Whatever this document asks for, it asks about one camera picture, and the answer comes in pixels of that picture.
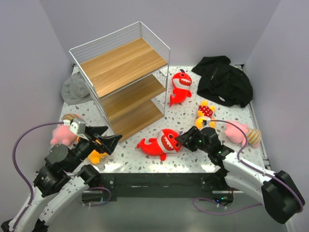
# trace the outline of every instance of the shark mouth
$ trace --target shark mouth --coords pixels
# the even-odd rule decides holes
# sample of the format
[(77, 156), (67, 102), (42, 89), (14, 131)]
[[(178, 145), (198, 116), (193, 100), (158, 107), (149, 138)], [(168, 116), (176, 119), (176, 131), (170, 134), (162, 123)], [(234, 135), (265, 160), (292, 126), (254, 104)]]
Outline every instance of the shark mouth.
[(163, 136), (161, 137), (161, 142), (162, 142), (164, 148), (165, 148), (167, 151), (172, 151), (172, 150), (174, 150), (172, 144), (170, 143), (170, 141), (168, 140), (168, 138), (167, 138), (165, 135), (163, 135)]
[(191, 85), (191, 81), (187, 80), (187, 79), (184, 79), (184, 78), (180, 78), (179, 79), (179, 83), (184, 85), (184, 86), (190, 86)]

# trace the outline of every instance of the gray cloth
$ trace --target gray cloth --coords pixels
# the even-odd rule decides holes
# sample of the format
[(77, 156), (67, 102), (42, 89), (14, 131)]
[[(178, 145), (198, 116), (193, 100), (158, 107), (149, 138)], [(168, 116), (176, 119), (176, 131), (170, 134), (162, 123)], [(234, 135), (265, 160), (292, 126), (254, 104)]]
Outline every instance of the gray cloth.
[(74, 73), (63, 83), (61, 96), (69, 105), (80, 104), (92, 100), (80, 72)]

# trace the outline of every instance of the striped fabric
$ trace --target striped fabric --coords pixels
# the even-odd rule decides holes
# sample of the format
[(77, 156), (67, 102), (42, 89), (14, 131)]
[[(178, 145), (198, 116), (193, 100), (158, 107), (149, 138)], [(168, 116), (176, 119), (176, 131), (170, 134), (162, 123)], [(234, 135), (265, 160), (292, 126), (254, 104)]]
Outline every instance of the striped fabric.
[(76, 114), (65, 114), (63, 117), (62, 117), (62, 120), (73, 120), (75, 118), (80, 118), (78, 115)]
[(257, 144), (261, 140), (261, 132), (257, 129), (248, 128), (247, 138), (248, 143), (251, 145)]

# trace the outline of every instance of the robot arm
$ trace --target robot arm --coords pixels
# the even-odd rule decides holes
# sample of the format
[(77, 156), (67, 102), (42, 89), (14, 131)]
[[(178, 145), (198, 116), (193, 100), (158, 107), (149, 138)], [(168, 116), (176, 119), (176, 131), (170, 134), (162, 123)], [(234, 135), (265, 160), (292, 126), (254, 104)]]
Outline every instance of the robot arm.
[(275, 173), (244, 161), (221, 144), (215, 129), (192, 127), (176, 140), (190, 151), (200, 149), (208, 153), (212, 163), (220, 166), (220, 180), (256, 199), (277, 222), (284, 224), (302, 211), (305, 201), (286, 172)]
[[(67, 173), (73, 172), (93, 150), (111, 154), (122, 136), (102, 137), (100, 135), (108, 127), (87, 127), (82, 119), (74, 119), (72, 122), (64, 123), (70, 125), (70, 130), (81, 137), (80, 141), (73, 149), (69, 149), (65, 145), (56, 145), (50, 149), (49, 154), (45, 157), (45, 166), (39, 170), (33, 182), (32, 203), (30, 205), (27, 203), (30, 195), (16, 217), (1, 226), (4, 231), (31, 232), (34, 228), (46, 227), (50, 225), (55, 215), (76, 196), (89, 187), (97, 187), (99, 172), (90, 164), (81, 168), (78, 177), (71, 182), (72, 185), (64, 187), (71, 180)], [(46, 212), (42, 214), (44, 209), (51, 211), (51, 214)], [(40, 225), (39, 217), (42, 221), (46, 220), (48, 224), (45, 221), (46, 224)]]

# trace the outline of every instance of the black cloth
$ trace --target black cloth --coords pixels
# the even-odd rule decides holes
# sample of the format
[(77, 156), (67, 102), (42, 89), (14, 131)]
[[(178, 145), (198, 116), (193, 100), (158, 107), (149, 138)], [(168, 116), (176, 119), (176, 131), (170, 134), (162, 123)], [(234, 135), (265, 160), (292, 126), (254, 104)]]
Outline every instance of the black cloth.
[(197, 94), (224, 106), (238, 104), (243, 108), (253, 99), (253, 89), (247, 75), (230, 63), (226, 56), (204, 57), (192, 69), (201, 76)]

